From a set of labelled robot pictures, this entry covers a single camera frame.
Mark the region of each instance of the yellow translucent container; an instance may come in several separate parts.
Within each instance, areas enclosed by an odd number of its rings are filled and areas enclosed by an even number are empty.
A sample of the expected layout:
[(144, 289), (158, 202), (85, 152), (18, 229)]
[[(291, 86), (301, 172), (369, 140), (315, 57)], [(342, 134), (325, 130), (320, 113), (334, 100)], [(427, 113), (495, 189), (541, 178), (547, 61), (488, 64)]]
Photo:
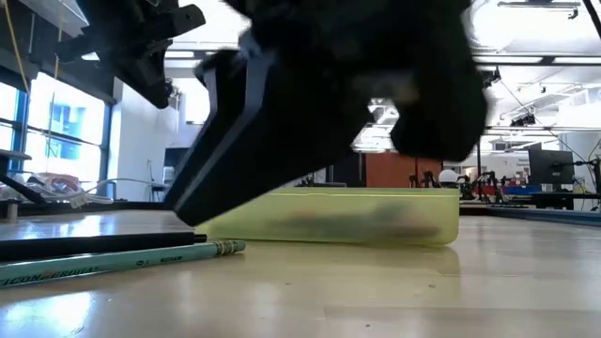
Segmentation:
[(444, 245), (458, 228), (455, 189), (284, 188), (197, 231), (211, 238)]

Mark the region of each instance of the wooden table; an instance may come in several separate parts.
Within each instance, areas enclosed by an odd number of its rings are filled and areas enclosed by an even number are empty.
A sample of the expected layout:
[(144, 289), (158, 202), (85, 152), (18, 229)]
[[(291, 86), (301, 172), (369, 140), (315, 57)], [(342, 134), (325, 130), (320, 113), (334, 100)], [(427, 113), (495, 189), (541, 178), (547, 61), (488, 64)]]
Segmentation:
[(462, 217), (447, 248), (250, 242), (3, 289), (0, 337), (596, 338), (600, 257), (595, 228), (487, 217)]

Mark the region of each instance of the computer monitor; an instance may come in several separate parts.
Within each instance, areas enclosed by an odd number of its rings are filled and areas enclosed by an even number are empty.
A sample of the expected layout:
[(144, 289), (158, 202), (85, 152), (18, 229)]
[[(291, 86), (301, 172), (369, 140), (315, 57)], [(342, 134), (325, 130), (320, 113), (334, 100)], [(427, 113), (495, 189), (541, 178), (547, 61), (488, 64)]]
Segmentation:
[(530, 184), (572, 184), (574, 159), (571, 151), (528, 150)]

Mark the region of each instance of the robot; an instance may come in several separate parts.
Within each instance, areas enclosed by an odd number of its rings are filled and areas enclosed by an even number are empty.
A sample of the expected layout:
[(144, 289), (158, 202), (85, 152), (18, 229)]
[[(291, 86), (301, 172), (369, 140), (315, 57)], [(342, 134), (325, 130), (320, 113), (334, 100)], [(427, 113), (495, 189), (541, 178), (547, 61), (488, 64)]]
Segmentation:
[[(95, 52), (99, 67), (165, 107), (165, 51), (170, 38), (205, 23), (202, 9), (76, 2), (89, 26), (56, 47), (58, 58)], [(194, 70), (211, 111), (164, 200), (188, 225), (342, 160), (374, 122), (372, 98), (399, 111), (391, 139), (400, 154), (462, 161), (483, 133), (483, 79), (460, 17), (470, 0), (226, 2), (252, 26), (239, 49)]]

